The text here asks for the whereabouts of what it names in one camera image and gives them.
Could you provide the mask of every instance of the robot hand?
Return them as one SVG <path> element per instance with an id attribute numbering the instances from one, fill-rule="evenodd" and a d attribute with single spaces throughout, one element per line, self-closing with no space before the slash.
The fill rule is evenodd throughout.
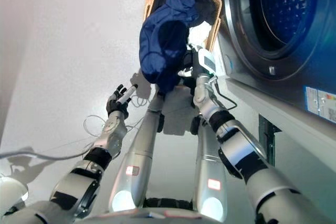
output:
<path id="1" fill-rule="evenodd" d="M 125 119 L 128 118 L 128 112 L 127 107 L 128 103 L 131 101 L 131 94 L 136 90 L 138 87 L 137 84 L 130 87 L 128 90 L 124 88 L 124 86 L 121 84 L 117 87 L 117 89 L 114 91 L 114 93 L 108 98 L 107 104 L 106 104 L 106 110 L 108 116 L 113 111 L 121 111 L 124 114 Z"/>

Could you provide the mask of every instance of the cable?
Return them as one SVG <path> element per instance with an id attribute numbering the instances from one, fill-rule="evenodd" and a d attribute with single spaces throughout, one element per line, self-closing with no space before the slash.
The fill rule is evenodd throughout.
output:
<path id="1" fill-rule="evenodd" d="M 234 106 L 232 106 L 231 108 L 228 108 L 227 110 L 232 110 L 232 109 L 238 107 L 238 105 L 237 105 L 237 103 L 235 101 L 233 101 L 230 98 L 226 97 L 225 95 L 221 94 L 221 92 L 219 91 L 219 86 L 218 86 L 218 82 L 217 81 L 215 82 L 215 88 L 216 88 L 217 93 L 221 97 L 223 97 L 225 100 L 227 100 L 227 101 L 231 102 L 232 104 L 234 104 Z"/>
<path id="2" fill-rule="evenodd" d="M 29 151 L 15 151 L 15 152 L 0 153 L 0 159 L 8 158 L 8 157 L 15 157 L 15 156 L 29 156 L 29 157 L 35 157 L 35 158 L 51 160 L 51 161 L 60 161 L 60 160 L 67 160 L 67 159 L 72 159 L 75 157 L 80 157 L 81 155 L 84 155 L 86 152 L 88 152 L 92 146 L 93 146 L 93 143 L 89 144 L 89 147 L 86 148 L 85 151 L 81 153 L 70 155 L 70 156 L 63 156 L 63 157 L 53 157 L 53 156 L 48 156 L 48 155 L 44 155 L 44 154 L 40 154 L 36 152 L 29 152 Z"/>
<path id="3" fill-rule="evenodd" d="M 130 130 L 127 131 L 127 133 L 129 133 L 132 129 L 134 129 L 134 128 L 141 122 L 141 120 L 142 120 L 143 118 L 144 118 L 144 116 L 141 117 L 140 120 L 138 120 L 137 123 L 136 123 L 135 125 L 133 125 L 133 126 L 131 126 L 131 125 L 126 125 L 126 127 L 130 127 L 130 128 L 131 128 Z"/>
<path id="4" fill-rule="evenodd" d="M 101 120 L 104 122 L 104 124 L 102 125 L 102 127 L 104 127 L 104 125 L 106 124 L 106 121 L 105 121 L 103 118 L 101 118 L 100 116 L 98 116 L 98 115 L 88 115 L 88 116 L 84 119 L 84 121 L 83 121 L 83 128 L 84 128 L 84 130 L 86 131 L 86 133 L 88 133 L 90 136 L 93 136 L 93 137 L 99 137 L 99 135 L 94 135 L 94 134 L 92 134 L 92 133 L 88 130 L 88 127 L 86 126 L 86 120 L 87 120 L 89 117 L 93 117 L 93 118 L 99 118 L 99 119 L 101 119 Z"/>

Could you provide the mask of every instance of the white cable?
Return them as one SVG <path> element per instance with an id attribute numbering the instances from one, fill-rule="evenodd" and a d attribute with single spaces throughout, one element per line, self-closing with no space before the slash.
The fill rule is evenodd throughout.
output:
<path id="1" fill-rule="evenodd" d="M 88 133 L 90 136 L 93 136 L 93 137 L 99 137 L 99 135 L 94 135 L 94 134 L 92 134 L 92 133 L 88 130 L 88 127 L 87 127 L 87 125 L 86 125 L 86 120 L 87 120 L 88 118 L 90 118 L 90 117 L 101 119 L 101 120 L 104 122 L 104 124 L 102 125 L 102 127 L 104 127 L 104 125 L 106 124 L 106 121 L 105 121 L 103 118 L 101 118 L 100 116 L 98 116 L 98 115 L 88 115 L 88 116 L 84 119 L 84 121 L 83 121 L 83 128 L 84 128 L 84 130 L 86 131 L 86 133 Z"/>
<path id="2" fill-rule="evenodd" d="M 44 154 L 40 154 L 36 152 L 29 152 L 29 151 L 15 151 L 15 152 L 0 153 L 0 159 L 8 158 L 8 157 L 15 157 L 15 156 L 29 156 L 29 157 L 35 157 L 35 158 L 40 158 L 40 159 L 45 159 L 45 160 L 60 161 L 60 160 L 67 160 L 67 159 L 72 159 L 75 157 L 80 157 L 81 155 L 84 155 L 86 152 L 88 152 L 92 146 L 93 146 L 93 143 L 90 143 L 89 147 L 86 148 L 83 152 L 75 154 L 75 155 L 63 156 L 63 157 L 53 157 L 53 156 L 48 156 L 48 155 L 44 155 Z"/>
<path id="3" fill-rule="evenodd" d="M 139 104 L 139 98 L 137 100 L 138 102 L 138 107 L 140 106 L 144 106 L 147 104 L 148 102 L 148 99 L 143 99 L 142 103 Z M 99 118 L 101 119 L 104 124 L 102 126 L 105 125 L 106 121 L 101 118 L 100 116 L 98 115 L 89 115 L 87 116 L 84 121 L 83 121 L 83 128 L 84 130 L 90 135 L 90 136 L 93 136 L 93 137 L 99 137 L 99 135 L 94 135 L 92 134 L 88 128 L 87 128 L 87 125 L 86 125 L 86 121 L 89 117 L 95 117 L 95 118 Z M 127 133 L 130 132 L 132 129 L 134 129 L 140 122 L 141 120 L 143 119 L 143 117 L 138 120 L 136 122 L 135 125 L 131 126 L 131 125 L 127 125 L 126 127 L 130 127 L 129 130 L 127 130 Z M 40 158 L 40 159 L 45 159 L 45 160 L 51 160 L 51 161 L 61 161 L 61 160 L 67 160 L 67 159 L 72 159 L 72 158 L 76 158 L 76 157 L 80 157 L 82 155 L 84 155 L 86 152 L 88 152 L 92 147 L 93 147 L 93 144 L 94 142 L 92 143 L 89 143 L 87 144 L 85 147 L 87 147 L 83 152 L 81 153 L 78 153 L 78 154 L 74 154 L 74 155 L 70 155 L 70 156 L 62 156 L 62 157 L 55 157 L 55 156 L 48 156 L 48 155 L 44 155 L 44 154 L 41 154 L 41 153 L 36 153 L 36 152 L 29 152 L 29 151 L 14 151 L 14 152 L 5 152 L 5 153 L 0 153 L 0 159 L 3 159 L 3 158 L 9 158 L 9 157 L 15 157 L 15 156 L 29 156 L 29 157 L 34 157 L 34 158 Z"/>

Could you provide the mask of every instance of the robotic arm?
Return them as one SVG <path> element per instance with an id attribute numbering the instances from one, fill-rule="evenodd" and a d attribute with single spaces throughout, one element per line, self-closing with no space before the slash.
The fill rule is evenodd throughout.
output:
<path id="1" fill-rule="evenodd" d="M 120 154 L 127 133 L 124 120 L 128 117 L 128 102 L 137 87 L 126 90 L 123 85 L 118 86 L 108 99 L 109 118 L 100 137 L 84 159 L 58 182 L 50 200 L 22 209 L 5 218 L 4 223 L 72 223 L 90 213 L 105 169 Z"/>
<path id="2" fill-rule="evenodd" d="M 266 162 L 258 141 L 216 99 L 208 74 L 197 78 L 194 104 L 216 133 L 218 155 L 227 170 L 244 179 L 256 223 L 332 223 Z"/>

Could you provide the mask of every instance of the white cylindrical object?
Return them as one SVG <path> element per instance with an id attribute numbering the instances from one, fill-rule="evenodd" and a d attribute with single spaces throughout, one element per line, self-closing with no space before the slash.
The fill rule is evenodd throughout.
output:
<path id="1" fill-rule="evenodd" d="M 12 206 L 28 198 L 28 187 L 20 181 L 10 178 L 0 178 L 0 217 Z"/>
<path id="2" fill-rule="evenodd" d="M 135 92 L 135 90 L 137 90 L 136 89 L 137 87 L 138 87 L 138 85 L 133 85 L 132 87 L 127 89 L 127 91 L 123 94 L 123 96 L 121 98 L 119 98 L 119 100 L 117 102 L 120 102 L 121 104 L 124 104 L 127 101 L 127 99 L 129 97 L 131 97 L 131 95 Z"/>

